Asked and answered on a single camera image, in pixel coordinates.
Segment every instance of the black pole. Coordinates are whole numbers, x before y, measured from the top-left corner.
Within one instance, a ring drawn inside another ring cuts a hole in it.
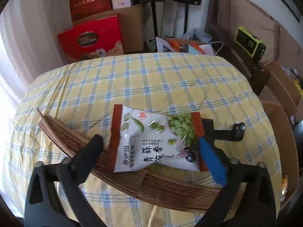
[[[154,21],[154,33],[155,38],[158,36],[158,28],[157,28],[157,15],[156,15],[156,3],[151,2],[151,11],[152,11],[152,19]]]
[[[187,18],[188,18],[188,4],[185,4],[185,18],[184,18],[184,31],[183,31],[183,35],[186,33],[187,31]]]

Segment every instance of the yellow-green portable speaker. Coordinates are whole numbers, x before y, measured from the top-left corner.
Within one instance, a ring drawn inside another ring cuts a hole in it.
[[[266,50],[264,42],[251,34],[244,26],[239,26],[234,41],[254,60],[261,60],[264,51]]]

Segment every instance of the metal bolt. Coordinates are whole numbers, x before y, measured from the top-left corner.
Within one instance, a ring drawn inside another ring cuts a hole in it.
[[[245,124],[244,124],[244,123],[240,123],[240,124],[238,125],[238,129],[239,129],[240,131],[244,131],[244,130],[245,130]]]
[[[35,167],[40,167],[40,166],[43,166],[43,162],[42,161],[38,161],[35,165]]]
[[[232,163],[232,164],[237,165],[237,164],[239,164],[240,161],[238,159],[236,159],[236,158],[230,158],[229,162]]]
[[[258,166],[262,167],[262,168],[266,168],[267,167],[267,165],[264,162],[259,162]]]
[[[72,161],[72,159],[71,159],[70,157],[66,157],[66,158],[63,159],[62,163],[63,163],[63,164],[68,164],[68,163],[70,163],[71,161]]]

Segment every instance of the blue gripper pad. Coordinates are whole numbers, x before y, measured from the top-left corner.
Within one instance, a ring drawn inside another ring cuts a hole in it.
[[[220,160],[218,150],[220,149],[208,144],[203,137],[199,139],[199,151],[202,159],[207,165],[216,183],[219,183],[224,187],[227,184],[228,168]]]

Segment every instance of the tablecloth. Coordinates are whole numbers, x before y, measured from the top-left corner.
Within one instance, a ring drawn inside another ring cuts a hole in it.
[[[200,112],[201,117],[214,120],[215,129],[244,122],[241,142],[216,140],[215,145],[242,163],[267,164],[279,210],[279,151],[269,119],[246,78],[221,57],[160,53],[82,61],[34,80],[13,119],[3,159],[3,186],[21,213],[34,165],[39,160],[58,163],[65,157],[37,126],[36,108],[87,139],[100,134],[108,146],[114,104],[161,114]],[[209,172],[160,165],[149,169],[183,182],[220,187]],[[55,186],[67,215],[75,219],[61,184]],[[108,227],[186,227],[203,216],[139,201],[92,175],[80,188]]]

